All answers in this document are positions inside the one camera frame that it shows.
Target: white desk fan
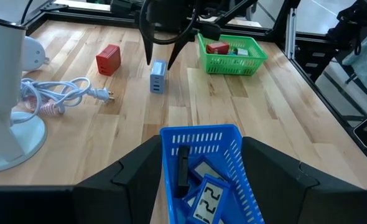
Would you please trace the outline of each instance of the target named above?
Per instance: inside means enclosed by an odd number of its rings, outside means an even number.
[[[47,136],[45,124],[38,117],[11,112],[20,96],[22,46],[26,30],[0,20],[0,170],[14,167],[33,156]]]

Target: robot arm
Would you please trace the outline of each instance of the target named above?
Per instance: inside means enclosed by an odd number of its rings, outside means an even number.
[[[152,59],[153,43],[175,44],[168,64],[168,69],[170,69],[179,52],[187,42],[195,40],[198,32],[208,39],[219,40],[220,26],[228,23],[236,15],[256,3],[257,0],[243,0],[213,22],[199,19],[199,17],[207,19],[211,16],[217,16],[221,10],[226,9],[227,2],[228,0],[145,0],[142,3],[130,0],[114,0],[111,3],[111,11],[113,13],[133,12],[136,15],[136,24],[139,25],[145,45],[147,64],[150,64]],[[202,14],[206,11],[211,11],[211,13],[203,16]],[[178,32],[179,34],[169,40],[160,40],[154,37],[155,29]]]

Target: wooden tabletop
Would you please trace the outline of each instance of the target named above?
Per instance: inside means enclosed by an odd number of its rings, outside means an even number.
[[[47,21],[32,37],[45,47],[50,63],[25,77],[88,77],[93,88],[107,87],[116,99],[105,105],[85,97],[61,117],[42,116],[48,130],[44,146],[0,172],[0,185],[75,184],[161,127],[233,123],[243,136],[367,189],[366,156],[273,43],[259,42],[269,58],[252,77],[204,73],[198,45],[189,43],[169,71],[167,92],[156,95],[149,91],[151,67],[136,29]],[[108,44],[122,50],[122,65],[112,77],[100,75],[95,61]],[[168,60],[172,47],[155,45],[152,60]],[[167,220],[162,177],[152,222]]]

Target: red box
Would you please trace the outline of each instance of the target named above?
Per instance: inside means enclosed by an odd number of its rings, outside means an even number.
[[[111,76],[121,65],[120,47],[109,44],[96,56],[98,71],[102,75]]]
[[[207,44],[206,52],[209,54],[228,54],[229,44],[226,42],[215,42]]]

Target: digital numbers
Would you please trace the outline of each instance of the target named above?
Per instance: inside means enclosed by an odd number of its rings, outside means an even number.
[[[206,189],[204,190],[204,192],[207,192],[207,191],[210,191],[211,192],[211,197],[214,198],[215,200],[219,200],[220,197],[221,197],[221,194],[217,195],[217,196],[214,196],[214,191],[213,189],[209,188],[209,187],[206,187]]]
[[[211,214],[214,214],[215,213],[215,207],[213,207],[213,209],[209,209],[208,207],[210,206],[209,204],[208,204],[208,202],[206,201],[206,200],[204,200],[204,199],[201,199],[200,200],[200,203],[199,203],[199,205],[201,205],[201,204],[206,204],[206,210],[208,211],[208,212],[210,212]]]
[[[222,192],[223,189],[220,187],[207,183],[198,201],[194,217],[205,223],[212,223]]]

